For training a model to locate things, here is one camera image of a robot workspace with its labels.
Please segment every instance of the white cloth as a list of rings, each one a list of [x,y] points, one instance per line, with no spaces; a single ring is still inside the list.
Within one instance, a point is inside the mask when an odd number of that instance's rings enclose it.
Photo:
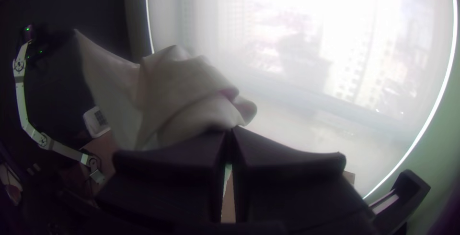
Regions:
[[[256,105],[203,56],[171,46],[135,64],[75,32],[85,81],[122,149],[155,149],[255,116]]]

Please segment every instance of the frosted window glass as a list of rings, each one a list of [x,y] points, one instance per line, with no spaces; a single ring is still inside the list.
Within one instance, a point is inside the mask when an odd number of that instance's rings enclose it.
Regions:
[[[425,124],[446,76],[454,25],[453,0],[148,6],[155,49],[180,44],[209,57],[257,103],[247,129],[297,150],[345,154],[362,195]]]

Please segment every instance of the barcode label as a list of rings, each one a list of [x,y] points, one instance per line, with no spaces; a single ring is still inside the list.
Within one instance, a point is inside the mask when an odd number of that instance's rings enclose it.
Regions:
[[[94,113],[94,116],[96,117],[97,122],[99,123],[99,126],[107,125],[107,120],[102,115],[101,111],[97,111],[96,113]]]

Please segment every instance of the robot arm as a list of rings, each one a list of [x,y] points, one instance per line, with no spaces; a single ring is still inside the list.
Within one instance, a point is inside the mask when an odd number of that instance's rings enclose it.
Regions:
[[[53,140],[45,133],[37,131],[29,122],[24,96],[24,76],[26,68],[26,51],[31,41],[23,44],[19,50],[17,58],[13,61],[14,81],[16,82],[16,100],[18,104],[19,119],[22,129],[34,140],[38,146],[45,150],[55,151],[63,156],[79,161],[91,169],[90,177],[97,183],[102,184],[105,177],[97,168],[97,160],[94,156],[81,153],[77,150]]]

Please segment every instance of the white fabric fold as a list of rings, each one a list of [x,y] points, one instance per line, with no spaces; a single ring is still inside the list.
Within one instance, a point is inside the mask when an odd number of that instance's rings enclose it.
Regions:
[[[75,32],[85,81],[123,149],[155,149],[255,116],[256,105],[203,56],[171,46],[135,64]]]

